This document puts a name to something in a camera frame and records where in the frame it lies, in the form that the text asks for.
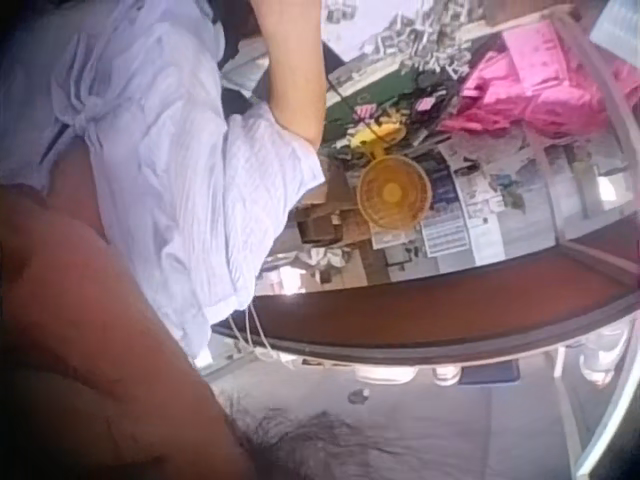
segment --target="white shirt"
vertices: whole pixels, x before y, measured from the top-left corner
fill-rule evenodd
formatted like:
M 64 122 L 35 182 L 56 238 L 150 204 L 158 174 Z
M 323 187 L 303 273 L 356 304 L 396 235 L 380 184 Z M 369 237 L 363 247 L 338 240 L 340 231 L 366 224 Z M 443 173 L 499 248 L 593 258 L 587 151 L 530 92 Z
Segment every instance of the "white shirt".
M 55 12 L 16 38 L 0 73 L 0 182 L 46 191 L 57 153 L 82 136 L 107 237 L 192 358 L 211 323 L 248 306 L 289 210 L 324 180 L 266 105 L 225 122 L 223 33 L 199 4 Z

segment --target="fan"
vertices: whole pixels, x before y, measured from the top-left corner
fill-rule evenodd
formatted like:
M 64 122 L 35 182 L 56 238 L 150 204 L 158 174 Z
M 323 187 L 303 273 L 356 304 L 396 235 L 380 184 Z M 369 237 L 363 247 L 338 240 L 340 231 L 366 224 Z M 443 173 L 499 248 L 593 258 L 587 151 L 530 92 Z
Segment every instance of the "fan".
M 407 157 L 385 154 L 385 144 L 399 142 L 405 133 L 398 124 L 371 126 L 351 142 L 373 159 L 358 184 L 358 206 L 369 223 L 385 230 L 410 230 L 431 204 L 431 184 L 424 171 Z

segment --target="forearm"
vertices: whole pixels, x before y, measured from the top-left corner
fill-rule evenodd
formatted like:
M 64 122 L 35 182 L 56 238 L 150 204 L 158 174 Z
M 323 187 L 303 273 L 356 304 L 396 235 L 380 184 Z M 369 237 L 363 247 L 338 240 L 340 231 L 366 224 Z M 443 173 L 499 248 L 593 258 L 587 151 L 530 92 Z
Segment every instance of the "forearm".
M 270 58 L 269 106 L 283 128 L 317 148 L 326 108 L 320 6 L 315 0 L 284 4 L 280 24 L 261 25 Z

